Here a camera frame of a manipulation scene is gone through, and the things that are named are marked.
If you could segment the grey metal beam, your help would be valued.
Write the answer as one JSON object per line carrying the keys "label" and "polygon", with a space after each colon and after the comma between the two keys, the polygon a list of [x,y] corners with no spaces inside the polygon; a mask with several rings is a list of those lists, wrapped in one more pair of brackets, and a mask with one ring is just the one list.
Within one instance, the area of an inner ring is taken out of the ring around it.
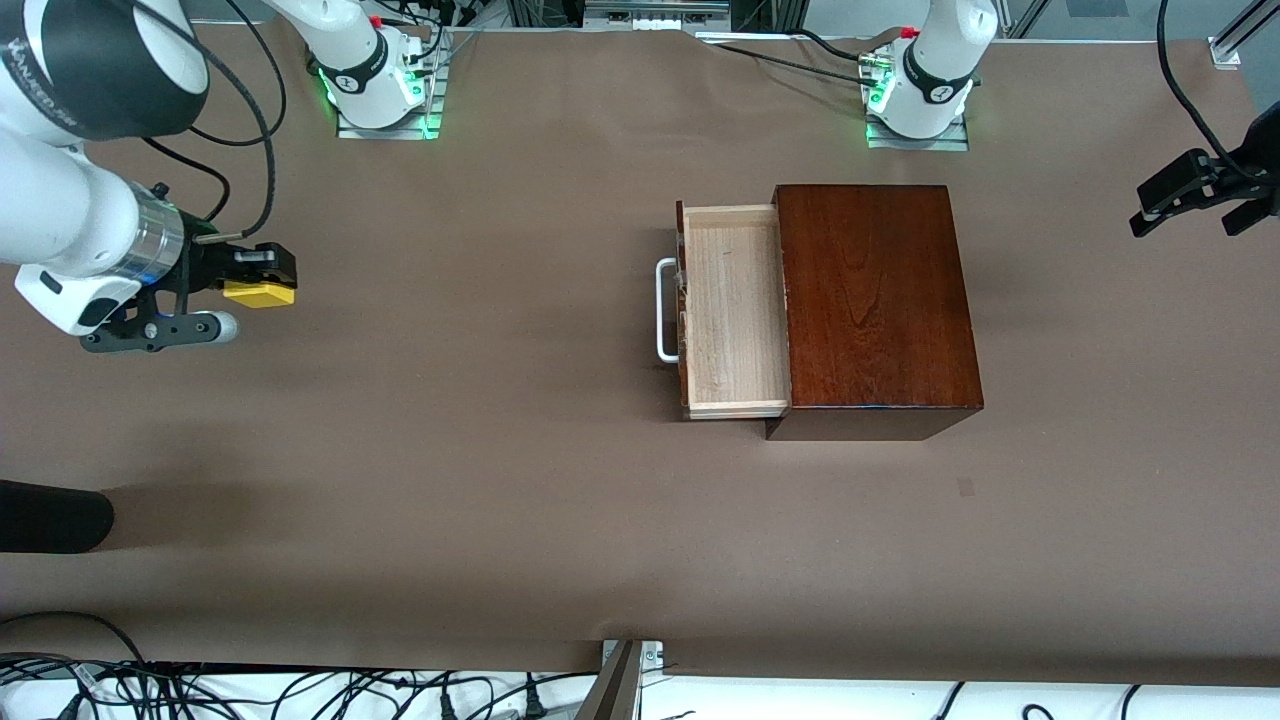
{"label": "grey metal beam", "polygon": [[573,720],[636,720],[645,659],[643,641],[614,641]]}

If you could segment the light wood drawer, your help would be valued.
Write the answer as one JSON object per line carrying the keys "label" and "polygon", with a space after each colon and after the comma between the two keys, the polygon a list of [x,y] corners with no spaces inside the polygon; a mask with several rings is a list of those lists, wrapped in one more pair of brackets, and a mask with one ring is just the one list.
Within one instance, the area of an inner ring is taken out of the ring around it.
{"label": "light wood drawer", "polygon": [[776,206],[681,206],[677,233],[676,324],[687,416],[782,416],[791,396]]}

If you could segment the black cylinder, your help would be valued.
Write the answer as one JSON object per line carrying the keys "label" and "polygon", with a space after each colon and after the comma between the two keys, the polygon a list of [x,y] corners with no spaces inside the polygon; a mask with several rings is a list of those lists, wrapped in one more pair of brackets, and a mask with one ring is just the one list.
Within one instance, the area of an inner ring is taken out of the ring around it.
{"label": "black cylinder", "polygon": [[101,492],[0,479],[0,553],[87,553],[114,524]]}

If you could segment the dark brown wooden cabinet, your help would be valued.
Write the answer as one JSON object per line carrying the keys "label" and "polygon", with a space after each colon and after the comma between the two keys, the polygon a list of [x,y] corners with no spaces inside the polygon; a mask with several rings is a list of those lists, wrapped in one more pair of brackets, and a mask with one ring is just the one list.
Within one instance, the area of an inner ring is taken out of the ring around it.
{"label": "dark brown wooden cabinet", "polygon": [[781,184],[788,400],[771,441],[923,441],[986,405],[948,190]]}

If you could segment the yellow cube block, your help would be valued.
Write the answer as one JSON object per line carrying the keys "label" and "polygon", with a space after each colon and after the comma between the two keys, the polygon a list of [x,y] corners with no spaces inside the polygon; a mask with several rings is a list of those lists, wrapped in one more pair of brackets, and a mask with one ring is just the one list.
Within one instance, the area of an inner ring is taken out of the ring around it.
{"label": "yellow cube block", "polygon": [[294,304],[296,288],[271,282],[225,282],[221,296],[251,309],[287,307]]}

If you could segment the grey metal device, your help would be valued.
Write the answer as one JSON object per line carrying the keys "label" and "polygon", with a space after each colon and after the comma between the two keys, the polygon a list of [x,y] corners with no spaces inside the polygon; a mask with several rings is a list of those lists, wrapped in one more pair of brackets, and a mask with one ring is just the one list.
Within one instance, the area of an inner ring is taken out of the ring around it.
{"label": "grey metal device", "polygon": [[730,0],[584,0],[584,29],[730,32]]}

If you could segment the white metal drawer handle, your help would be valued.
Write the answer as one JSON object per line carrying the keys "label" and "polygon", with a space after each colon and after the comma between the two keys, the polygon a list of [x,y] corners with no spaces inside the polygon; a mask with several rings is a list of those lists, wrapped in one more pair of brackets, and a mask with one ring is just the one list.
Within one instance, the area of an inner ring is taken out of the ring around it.
{"label": "white metal drawer handle", "polygon": [[677,365],[678,352],[671,352],[667,343],[667,281],[676,281],[678,277],[678,259],[676,256],[662,258],[655,263],[653,272],[654,290],[654,323],[655,323],[655,355],[666,365]]}

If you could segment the diagonal aluminium profile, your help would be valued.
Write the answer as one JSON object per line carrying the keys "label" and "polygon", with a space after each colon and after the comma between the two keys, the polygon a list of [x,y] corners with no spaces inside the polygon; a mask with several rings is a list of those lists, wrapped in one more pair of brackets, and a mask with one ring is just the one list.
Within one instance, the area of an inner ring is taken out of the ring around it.
{"label": "diagonal aluminium profile", "polygon": [[1251,0],[1213,37],[1236,45],[1238,51],[1272,20],[1280,18],[1280,0]]}

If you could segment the silver corner bracket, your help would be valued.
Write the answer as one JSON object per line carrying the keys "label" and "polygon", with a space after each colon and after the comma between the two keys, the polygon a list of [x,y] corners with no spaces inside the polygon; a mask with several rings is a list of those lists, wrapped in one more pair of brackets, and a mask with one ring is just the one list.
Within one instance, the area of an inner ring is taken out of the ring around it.
{"label": "silver corner bracket", "polygon": [[630,643],[636,651],[641,674],[662,674],[668,667],[664,646],[659,641],[621,639],[607,639],[602,643],[602,667],[608,665],[614,652],[625,643]]}

